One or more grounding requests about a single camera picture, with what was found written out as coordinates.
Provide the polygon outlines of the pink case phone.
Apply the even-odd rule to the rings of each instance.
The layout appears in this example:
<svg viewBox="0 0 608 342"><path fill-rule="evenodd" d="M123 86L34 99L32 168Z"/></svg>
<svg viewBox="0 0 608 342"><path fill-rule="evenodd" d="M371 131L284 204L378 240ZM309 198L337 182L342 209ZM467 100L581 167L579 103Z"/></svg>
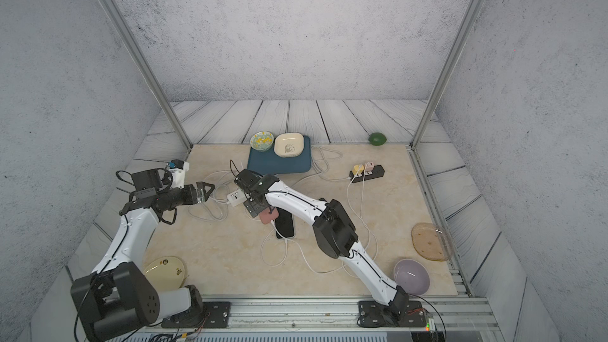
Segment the pink case phone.
<svg viewBox="0 0 608 342"><path fill-rule="evenodd" d="M267 207L259 213L258 218L264 224L269 224L279 217L280 213L275 207Z"/></svg>

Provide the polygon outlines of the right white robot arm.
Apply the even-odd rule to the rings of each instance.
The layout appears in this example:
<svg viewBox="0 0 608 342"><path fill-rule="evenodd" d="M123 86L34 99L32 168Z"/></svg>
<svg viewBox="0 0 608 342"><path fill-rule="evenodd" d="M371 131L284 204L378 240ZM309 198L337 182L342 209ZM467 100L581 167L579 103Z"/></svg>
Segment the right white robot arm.
<svg viewBox="0 0 608 342"><path fill-rule="evenodd" d="M365 284L386 324L399 325L408 311L409 295L369 256L339 201L310 198L278 177L261 176L248 169L241 171L234 182L256 204L282 209L309 224L318 248L328 257L344 262Z"/></svg>

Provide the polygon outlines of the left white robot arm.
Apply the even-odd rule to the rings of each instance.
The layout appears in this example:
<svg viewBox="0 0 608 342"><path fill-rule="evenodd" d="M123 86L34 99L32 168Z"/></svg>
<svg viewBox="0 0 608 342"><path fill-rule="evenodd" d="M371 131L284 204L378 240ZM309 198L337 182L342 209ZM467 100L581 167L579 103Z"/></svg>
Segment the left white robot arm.
<svg viewBox="0 0 608 342"><path fill-rule="evenodd" d="M90 275L71 287L77 316L90 341L107 341L160 323L165 328L198 328L208 315L193 285L159 292L142 271L143 258L159 224L174 224L163 217L180 206L206 202L215 185L185 183L188 166L172 161L163 169L131 175L134 187L120 210L120 227L107 253Z"/></svg>

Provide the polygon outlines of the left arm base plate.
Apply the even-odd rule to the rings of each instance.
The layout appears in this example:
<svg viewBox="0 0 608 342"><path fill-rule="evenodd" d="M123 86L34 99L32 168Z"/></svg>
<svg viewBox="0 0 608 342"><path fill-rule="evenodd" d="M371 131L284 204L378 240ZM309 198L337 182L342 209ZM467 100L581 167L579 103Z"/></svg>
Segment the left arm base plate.
<svg viewBox="0 0 608 342"><path fill-rule="evenodd" d="M203 302L188 310L165 318L163 329L226 329L231 314L231 302Z"/></svg>

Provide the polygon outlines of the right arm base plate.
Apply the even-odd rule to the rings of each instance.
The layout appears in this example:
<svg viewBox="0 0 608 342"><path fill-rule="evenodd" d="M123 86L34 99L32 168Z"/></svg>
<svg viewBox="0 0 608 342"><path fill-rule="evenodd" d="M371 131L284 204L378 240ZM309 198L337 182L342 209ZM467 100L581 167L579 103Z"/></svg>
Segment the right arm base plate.
<svg viewBox="0 0 608 342"><path fill-rule="evenodd" d="M375 301L359 301L358 311L357 325L361 328L405 327L426 329L428 327L427 311L420 302L409 301L402 310L392 313L388 306L380 305Z"/></svg>

